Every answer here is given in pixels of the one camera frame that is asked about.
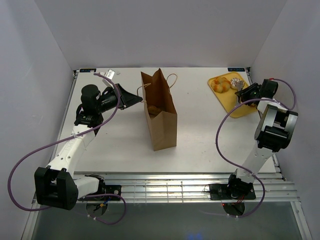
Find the brown paper bag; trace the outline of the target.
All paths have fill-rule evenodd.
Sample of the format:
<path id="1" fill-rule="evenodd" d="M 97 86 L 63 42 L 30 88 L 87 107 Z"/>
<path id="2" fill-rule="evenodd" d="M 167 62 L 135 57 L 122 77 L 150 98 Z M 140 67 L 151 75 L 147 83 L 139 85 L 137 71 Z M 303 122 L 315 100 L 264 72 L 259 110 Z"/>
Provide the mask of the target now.
<path id="1" fill-rule="evenodd" d="M 174 105 L 171 88 L 176 84 L 175 73 L 164 76 L 159 68 L 153 75 L 141 73 L 142 102 L 154 151 L 177 146 L 178 114 Z M 148 106 L 161 109 L 158 115 L 148 113 Z"/>

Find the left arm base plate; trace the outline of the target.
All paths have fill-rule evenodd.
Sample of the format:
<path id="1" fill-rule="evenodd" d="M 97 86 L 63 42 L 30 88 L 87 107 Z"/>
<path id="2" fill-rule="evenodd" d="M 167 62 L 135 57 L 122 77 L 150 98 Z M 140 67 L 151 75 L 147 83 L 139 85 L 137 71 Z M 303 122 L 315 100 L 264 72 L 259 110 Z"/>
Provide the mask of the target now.
<path id="1" fill-rule="evenodd" d="M 102 186 L 102 194 L 114 194 L 120 196 L 122 194 L 122 186 L 121 185 L 103 185 Z M 110 201 L 120 201 L 119 197 L 116 196 L 103 196 L 102 200 L 110 200 Z"/>

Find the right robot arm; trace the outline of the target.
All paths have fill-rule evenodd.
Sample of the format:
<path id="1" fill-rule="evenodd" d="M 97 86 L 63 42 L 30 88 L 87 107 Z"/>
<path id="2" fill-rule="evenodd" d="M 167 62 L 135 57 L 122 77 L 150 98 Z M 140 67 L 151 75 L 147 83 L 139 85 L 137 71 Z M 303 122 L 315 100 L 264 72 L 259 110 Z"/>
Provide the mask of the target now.
<path id="1" fill-rule="evenodd" d="M 255 145 L 241 167 L 228 179 L 226 194 L 242 198 L 252 192 L 255 175 L 275 153 L 288 147 L 298 120 L 298 113 L 274 99 L 278 80 L 264 79 L 235 93 L 237 105 L 255 107 L 262 116 L 254 133 Z"/>

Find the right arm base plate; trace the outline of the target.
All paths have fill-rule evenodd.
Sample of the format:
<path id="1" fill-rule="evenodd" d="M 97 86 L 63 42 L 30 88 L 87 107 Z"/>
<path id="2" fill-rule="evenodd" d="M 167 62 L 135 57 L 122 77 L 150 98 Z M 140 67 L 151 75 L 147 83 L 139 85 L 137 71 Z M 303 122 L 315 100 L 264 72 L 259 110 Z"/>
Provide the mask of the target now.
<path id="1" fill-rule="evenodd" d="M 252 188 L 247 195 L 237 193 L 231 194 L 227 188 L 227 184 L 213 183 L 209 185 L 210 200 L 255 200 L 256 194 Z"/>

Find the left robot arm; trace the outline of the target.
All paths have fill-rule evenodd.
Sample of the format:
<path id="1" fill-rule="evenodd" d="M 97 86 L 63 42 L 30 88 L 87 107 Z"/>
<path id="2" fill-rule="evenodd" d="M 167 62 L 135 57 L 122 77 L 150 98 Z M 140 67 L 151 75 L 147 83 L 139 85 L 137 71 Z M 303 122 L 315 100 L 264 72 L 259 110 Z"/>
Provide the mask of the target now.
<path id="1" fill-rule="evenodd" d="M 46 167 L 38 167 L 34 173 L 35 193 L 40 205 L 71 210 L 77 200 L 87 195 L 95 200 L 106 195 L 102 177 L 90 174 L 74 179 L 76 165 L 98 134 L 104 112 L 113 108 L 124 110 L 143 99 L 127 92 L 117 83 L 116 88 L 108 86 L 104 91 L 94 84 L 88 84 L 82 88 L 80 100 L 72 138 L 65 142 Z"/>

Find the white frosted donut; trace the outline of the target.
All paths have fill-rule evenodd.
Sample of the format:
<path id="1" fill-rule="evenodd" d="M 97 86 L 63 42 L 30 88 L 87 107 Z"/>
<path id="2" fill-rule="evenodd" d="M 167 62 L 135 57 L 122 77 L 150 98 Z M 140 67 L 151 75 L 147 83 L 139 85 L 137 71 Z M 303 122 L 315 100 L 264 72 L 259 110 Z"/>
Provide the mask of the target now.
<path id="1" fill-rule="evenodd" d="M 230 80 L 230 85 L 232 89 L 240 91 L 244 87 L 244 81 L 240 78 L 234 77 Z"/>

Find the twisted golden bread roll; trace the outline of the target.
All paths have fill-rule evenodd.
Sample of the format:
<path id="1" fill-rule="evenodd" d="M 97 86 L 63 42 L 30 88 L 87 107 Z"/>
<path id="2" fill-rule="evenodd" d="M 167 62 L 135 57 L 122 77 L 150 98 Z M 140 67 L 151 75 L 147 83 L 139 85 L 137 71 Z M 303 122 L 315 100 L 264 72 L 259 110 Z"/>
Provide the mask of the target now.
<path id="1" fill-rule="evenodd" d="M 216 93 L 225 93 L 231 88 L 231 82 L 224 76 L 215 78 L 210 84 Z"/>

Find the metal tongs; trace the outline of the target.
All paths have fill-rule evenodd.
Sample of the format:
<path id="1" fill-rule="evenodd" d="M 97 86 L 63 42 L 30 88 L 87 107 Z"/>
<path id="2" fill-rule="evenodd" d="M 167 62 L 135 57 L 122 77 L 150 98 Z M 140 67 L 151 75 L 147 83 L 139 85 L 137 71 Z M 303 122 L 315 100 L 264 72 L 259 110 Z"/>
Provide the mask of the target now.
<path id="1" fill-rule="evenodd" d="M 244 86 L 245 86 L 245 82 L 239 78 L 232 78 L 230 81 L 231 84 L 231 88 L 233 90 L 236 90 L 236 92 L 242 91 Z M 236 102 L 235 105 L 238 106 L 241 103 L 241 99 L 238 95 L 236 95 Z"/>

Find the small brown round bun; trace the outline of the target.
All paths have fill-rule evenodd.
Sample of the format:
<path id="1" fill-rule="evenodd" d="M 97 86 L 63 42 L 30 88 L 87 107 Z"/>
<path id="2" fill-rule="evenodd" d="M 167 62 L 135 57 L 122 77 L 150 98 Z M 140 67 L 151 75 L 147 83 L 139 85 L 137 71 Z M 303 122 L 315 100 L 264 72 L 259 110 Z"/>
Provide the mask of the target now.
<path id="1" fill-rule="evenodd" d="M 147 111 L 150 115 L 154 115 L 154 116 L 157 116 L 162 110 L 156 106 L 153 106 L 153 105 L 149 105 L 147 107 Z"/>

